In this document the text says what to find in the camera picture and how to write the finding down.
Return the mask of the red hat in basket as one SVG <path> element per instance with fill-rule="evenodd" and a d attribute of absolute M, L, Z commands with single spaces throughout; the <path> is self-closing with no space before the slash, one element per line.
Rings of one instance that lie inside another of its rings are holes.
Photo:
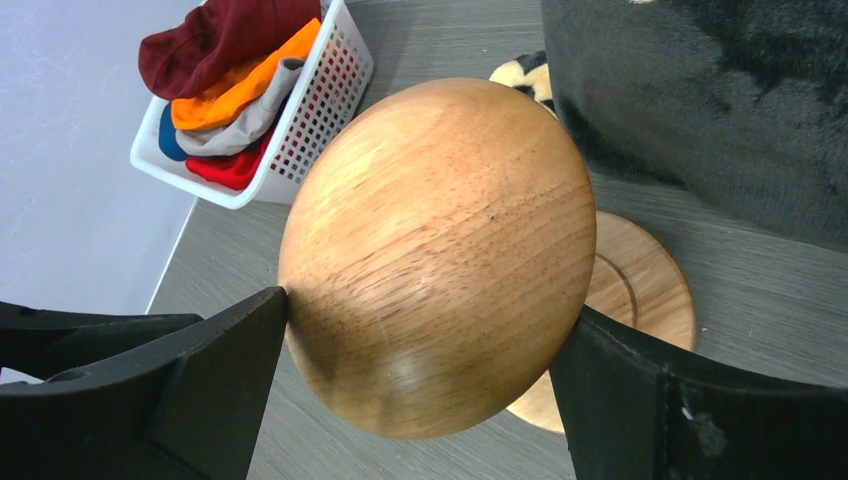
<path fill-rule="evenodd" d="M 264 134 L 245 150 L 229 156 L 196 157 L 185 161 L 187 170 L 207 182 L 212 182 L 234 191 L 244 190 L 254 178 L 268 147 L 271 133 Z"/>

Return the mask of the dark red bucket hat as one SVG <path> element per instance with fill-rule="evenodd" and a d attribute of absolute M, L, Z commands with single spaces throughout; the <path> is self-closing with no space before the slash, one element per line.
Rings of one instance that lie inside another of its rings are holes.
<path fill-rule="evenodd" d="M 178 26 L 141 41 L 139 72 L 160 98 L 194 97 L 231 68 L 276 50 L 320 15 L 318 1 L 206 1 Z"/>

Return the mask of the black floral plush pillow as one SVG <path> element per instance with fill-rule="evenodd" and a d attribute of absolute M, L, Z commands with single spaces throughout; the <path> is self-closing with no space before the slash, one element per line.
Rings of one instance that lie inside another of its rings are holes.
<path fill-rule="evenodd" d="M 843 1 L 545 1 L 542 49 L 492 73 L 590 167 L 847 248 Z"/>

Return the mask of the grey white hat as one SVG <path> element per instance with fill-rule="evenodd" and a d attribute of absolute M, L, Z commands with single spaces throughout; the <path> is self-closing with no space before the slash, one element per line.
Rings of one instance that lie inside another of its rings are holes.
<path fill-rule="evenodd" d="M 265 92 L 248 103 L 233 122 L 208 130 L 177 130 L 178 146 L 186 154 L 200 157 L 234 155 L 248 149 L 278 119 L 303 66 L 301 59 L 282 59 Z"/>

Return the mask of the blue hat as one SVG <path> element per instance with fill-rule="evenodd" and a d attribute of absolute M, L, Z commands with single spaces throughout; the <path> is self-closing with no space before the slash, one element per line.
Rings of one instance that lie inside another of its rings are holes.
<path fill-rule="evenodd" d="M 184 162 L 189 155 L 177 142 L 177 129 L 172 121 L 171 102 L 167 102 L 159 120 L 158 147 L 170 160 Z"/>

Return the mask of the wooden hat stand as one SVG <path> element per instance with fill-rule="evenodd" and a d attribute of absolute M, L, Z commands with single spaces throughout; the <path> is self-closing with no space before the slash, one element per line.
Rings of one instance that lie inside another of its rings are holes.
<path fill-rule="evenodd" d="M 562 433 L 548 369 L 583 306 L 695 345 L 676 261 L 596 207 L 548 110 L 483 79 L 409 87 L 346 126 L 293 203 L 278 281 L 310 388 L 389 438 L 442 437 L 502 411 Z"/>

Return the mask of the orange hat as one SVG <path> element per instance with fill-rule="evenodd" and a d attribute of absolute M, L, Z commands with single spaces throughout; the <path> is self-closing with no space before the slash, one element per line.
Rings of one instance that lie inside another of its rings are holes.
<path fill-rule="evenodd" d="M 199 131 L 232 123 L 249 103 L 269 88 L 282 60 L 304 60 L 309 55 L 320 29 L 320 20 L 313 18 L 269 55 L 231 68 L 199 96 L 173 100 L 171 120 L 174 127 Z"/>

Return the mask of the white plastic basket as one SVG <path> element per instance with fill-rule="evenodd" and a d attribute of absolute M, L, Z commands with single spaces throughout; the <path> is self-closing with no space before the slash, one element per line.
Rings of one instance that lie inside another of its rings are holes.
<path fill-rule="evenodd" d="M 375 65 L 349 8 L 323 1 L 322 26 L 304 71 L 269 137 L 258 171 L 242 191 L 190 173 L 158 146 L 166 101 L 152 97 L 130 151 L 136 169 L 187 193 L 235 210 L 252 201 L 290 204 L 321 152 L 354 118 Z"/>

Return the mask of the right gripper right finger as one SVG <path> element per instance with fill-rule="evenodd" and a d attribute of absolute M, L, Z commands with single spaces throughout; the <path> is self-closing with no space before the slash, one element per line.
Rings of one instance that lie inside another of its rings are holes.
<path fill-rule="evenodd" d="M 728 366 L 584 307 L 550 377 L 579 479 L 843 479 L 847 392 Z"/>

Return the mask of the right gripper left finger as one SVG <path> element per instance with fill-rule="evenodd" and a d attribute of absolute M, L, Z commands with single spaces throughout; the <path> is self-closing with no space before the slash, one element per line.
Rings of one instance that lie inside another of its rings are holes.
<path fill-rule="evenodd" d="M 286 295 L 220 313 L 1 306 L 5 479 L 243 479 L 284 338 Z"/>

